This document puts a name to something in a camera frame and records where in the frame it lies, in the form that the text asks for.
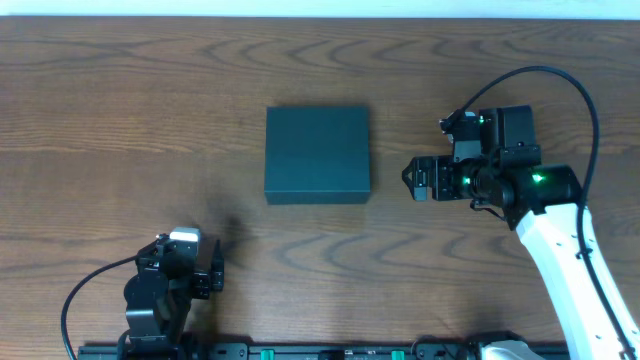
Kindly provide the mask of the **dark green box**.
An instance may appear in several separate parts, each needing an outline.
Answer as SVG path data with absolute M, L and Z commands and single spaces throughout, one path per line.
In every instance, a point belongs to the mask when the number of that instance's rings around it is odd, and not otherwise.
M 366 106 L 269 107 L 267 203 L 366 203 L 371 194 L 369 118 Z

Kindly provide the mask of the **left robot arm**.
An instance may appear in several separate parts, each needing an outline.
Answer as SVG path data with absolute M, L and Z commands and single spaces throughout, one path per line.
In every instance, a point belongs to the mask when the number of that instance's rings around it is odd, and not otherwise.
M 136 254 L 137 274 L 124 288 L 129 329 L 116 345 L 118 359 L 207 359 L 209 350 L 185 332 L 194 299 L 207 300 L 224 288 L 221 242 L 210 264 L 197 265 L 200 241 L 160 234 Z

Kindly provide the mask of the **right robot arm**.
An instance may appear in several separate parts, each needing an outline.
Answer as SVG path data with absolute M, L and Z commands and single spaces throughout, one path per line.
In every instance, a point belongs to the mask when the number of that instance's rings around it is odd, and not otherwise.
M 545 165 L 530 106 L 466 112 L 443 130 L 450 155 L 413 158 L 402 180 L 416 201 L 469 200 L 505 221 L 533 258 L 573 359 L 639 356 L 639 329 L 599 249 L 583 189 Z

